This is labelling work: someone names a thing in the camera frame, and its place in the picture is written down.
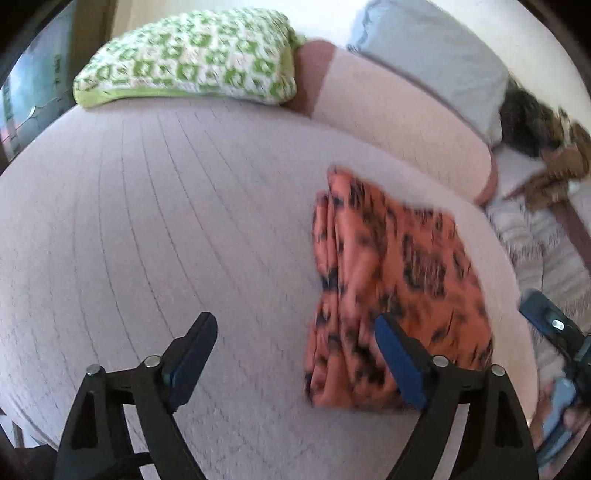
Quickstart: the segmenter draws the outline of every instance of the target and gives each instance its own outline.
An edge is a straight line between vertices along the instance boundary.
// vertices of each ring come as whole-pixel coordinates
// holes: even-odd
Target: hand
[[[540,399],[535,411],[534,419],[530,425],[531,438],[534,442],[534,448],[540,448],[544,441],[543,424],[544,420],[552,412],[552,402],[550,400],[554,392],[554,381],[546,385],[542,392],[540,392]],[[561,468],[570,458],[574,450],[579,445],[579,442],[587,432],[587,428],[591,424],[591,414],[588,408],[584,407],[570,407],[563,415],[564,426],[573,432],[573,438],[570,443],[564,447],[556,458],[540,471],[540,480],[551,480],[554,478]]]

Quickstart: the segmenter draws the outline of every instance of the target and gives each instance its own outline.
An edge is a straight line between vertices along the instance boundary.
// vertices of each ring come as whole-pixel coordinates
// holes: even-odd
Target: pillow
[[[323,40],[294,58],[297,94],[284,107],[391,153],[472,203],[495,194],[486,143],[406,77]]]
[[[119,98],[226,95],[266,104],[296,94],[289,20],[273,10],[194,11],[104,45],[74,80],[93,107]]]
[[[456,111],[489,144],[509,73],[477,36],[427,0],[377,0],[356,20],[349,49],[404,74]]]

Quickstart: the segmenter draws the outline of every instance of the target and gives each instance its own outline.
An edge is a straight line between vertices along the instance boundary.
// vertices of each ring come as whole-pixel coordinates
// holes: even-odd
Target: folded cloth
[[[432,355],[485,368],[492,334],[478,277],[453,218],[413,209],[348,170],[328,171],[314,207],[313,244],[322,296],[311,323],[305,393],[315,406],[401,405],[374,320],[397,315]]]

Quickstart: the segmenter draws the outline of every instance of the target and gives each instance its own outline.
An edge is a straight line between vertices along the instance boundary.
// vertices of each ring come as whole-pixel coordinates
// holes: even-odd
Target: bed
[[[385,478],[417,413],[315,410],[301,393],[320,291],[311,211],[332,163],[454,214],[485,292],[493,360],[530,419],[530,332],[481,210],[305,116],[207,98],[76,107],[0,177],[0,407],[57,446],[88,365],[133,367],[207,310],[219,339],[176,420],[208,478]],[[130,428],[141,449],[136,418]]]

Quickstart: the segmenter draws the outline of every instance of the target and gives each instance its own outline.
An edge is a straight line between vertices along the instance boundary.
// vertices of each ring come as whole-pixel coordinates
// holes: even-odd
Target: blue gripper pad
[[[424,409],[427,405],[427,396],[424,391],[423,374],[381,315],[375,321],[375,339],[398,384],[402,400],[418,410]]]

